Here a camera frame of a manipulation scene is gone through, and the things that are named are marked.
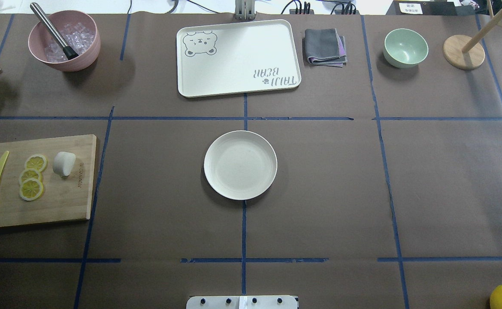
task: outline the white tray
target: white tray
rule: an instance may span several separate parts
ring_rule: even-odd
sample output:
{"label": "white tray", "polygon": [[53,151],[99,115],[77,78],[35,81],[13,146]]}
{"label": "white tray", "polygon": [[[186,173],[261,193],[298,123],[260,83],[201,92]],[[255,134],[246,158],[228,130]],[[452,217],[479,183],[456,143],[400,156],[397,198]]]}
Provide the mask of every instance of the white tray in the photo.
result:
{"label": "white tray", "polygon": [[291,24],[279,19],[182,28],[177,76],[185,97],[295,88],[301,76]]}

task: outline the white label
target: white label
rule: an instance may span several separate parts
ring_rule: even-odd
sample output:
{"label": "white label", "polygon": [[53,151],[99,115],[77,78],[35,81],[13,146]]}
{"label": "white label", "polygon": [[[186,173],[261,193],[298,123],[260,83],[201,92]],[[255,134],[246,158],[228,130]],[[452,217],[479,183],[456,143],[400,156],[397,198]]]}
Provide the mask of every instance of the white label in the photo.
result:
{"label": "white label", "polygon": [[400,3],[400,12],[405,14],[421,14],[422,8],[419,3]]}

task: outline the metal muddler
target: metal muddler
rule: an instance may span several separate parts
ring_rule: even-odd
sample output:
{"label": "metal muddler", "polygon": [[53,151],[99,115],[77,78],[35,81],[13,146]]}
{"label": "metal muddler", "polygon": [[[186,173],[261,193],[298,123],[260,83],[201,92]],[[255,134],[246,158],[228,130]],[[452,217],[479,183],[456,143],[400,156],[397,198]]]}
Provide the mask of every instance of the metal muddler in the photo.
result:
{"label": "metal muddler", "polygon": [[62,37],[62,35],[58,32],[53,23],[51,23],[51,20],[49,20],[47,15],[45,15],[45,12],[41,9],[39,4],[32,2],[30,4],[30,8],[32,9],[33,13],[36,14],[39,21],[41,21],[41,23],[45,25],[45,28],[47,28],[47,31],[49,31],[57,44],[62,47],[62,51],[64,52],[68,60],[78,57],[78,53],[76,53],[76,51],[74,51],[74,49],[70,45],[68,45],[68,43],[66,43],[64,37]]}

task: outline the white plate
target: white plate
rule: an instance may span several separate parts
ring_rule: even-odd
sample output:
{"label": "white plate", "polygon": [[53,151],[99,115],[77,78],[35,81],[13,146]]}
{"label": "white plate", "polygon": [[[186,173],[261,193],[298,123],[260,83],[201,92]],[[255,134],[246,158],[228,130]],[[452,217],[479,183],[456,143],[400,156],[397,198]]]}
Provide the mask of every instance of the white plate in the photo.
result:
{"label": "white plate", "polygon": [[207,181],[220,195],[249,200],[270,187],[278,170],[272,145],[251,131],[232,131],[207,149],[203,168]]}
{"label": "white plate", "polygon": [[185,27],[177,33],[177,84],[185,97],[289,89],[300,82],[287,20]]}

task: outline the green bowl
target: green bowl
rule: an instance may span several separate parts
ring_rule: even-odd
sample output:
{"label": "green bowl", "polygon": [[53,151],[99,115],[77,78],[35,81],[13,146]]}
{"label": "green bowl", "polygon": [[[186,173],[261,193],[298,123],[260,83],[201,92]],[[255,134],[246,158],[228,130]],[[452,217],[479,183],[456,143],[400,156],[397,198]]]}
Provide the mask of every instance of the green bowl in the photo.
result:
{"label": "green bowl", "polygon": [[384,58],[397,68],[411,68],[428,55],[424,38],[410,29],[394,29],[384,38]]}

